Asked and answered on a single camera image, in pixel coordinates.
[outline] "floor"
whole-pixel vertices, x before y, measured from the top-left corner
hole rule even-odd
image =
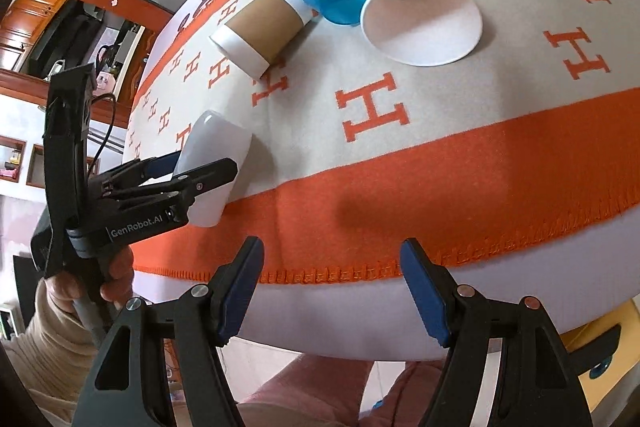
[[[298,356],[298,353],[293,351],[265,346],[237,337],[232,338],[225,347],[219,349],[219,354],[226,380],[236,401],[247,398]],[[478,400],[479,406],[476,407],[471,427],[484,427],[487,423],[499,363],[500,353],[488,356]],[[376,362],[367,382],[360,410],[370,410],[378,400],[382,399],[403,369],[404,362]]]

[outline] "person's arm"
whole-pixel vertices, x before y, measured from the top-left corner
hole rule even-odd
[[[102,297],[122,306],[132,293],[133,254],[126,248],[110,266],[113,280],[100,289]],[[61,273],[36,290],[36,313],[27,332],[2,346],[34,402],[70,422],[96,349],[91,336],[74,315],[73,299],[83,289]]]

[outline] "orange and white tablecloth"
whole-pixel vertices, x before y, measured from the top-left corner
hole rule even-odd
[[[258,235],[261,282],[279,284],[258,289],[244,336],[411,360],[435,348],[397,279],[406,237],[487,296],[539,295],[560,330],[640,293],[640,214],[620,216],[640,201],[640,0],[476,0],[478,48],[438,68],[318,18],[261,80],[208,41],[247,2],[190,0],[138,91],[125,160],[179,150],[206,108],[254,133],[217,227],[135,245],[148,296],[208,279]],[[342,341],[353,314],[361,333]]]

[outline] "red paper cup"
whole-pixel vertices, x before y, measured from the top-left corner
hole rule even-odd
[[[375,48],[411,66],[460,60],[482,36],[482,15],[473,0],[367,0],[360,23]]]

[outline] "person's leg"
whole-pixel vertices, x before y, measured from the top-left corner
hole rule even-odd
[[[269,403],[354,427],[373,362],[300,355],[245,403]]]
[[[417,427],[436,389],[444,361],[408,362],[382,405],[360,427]]]

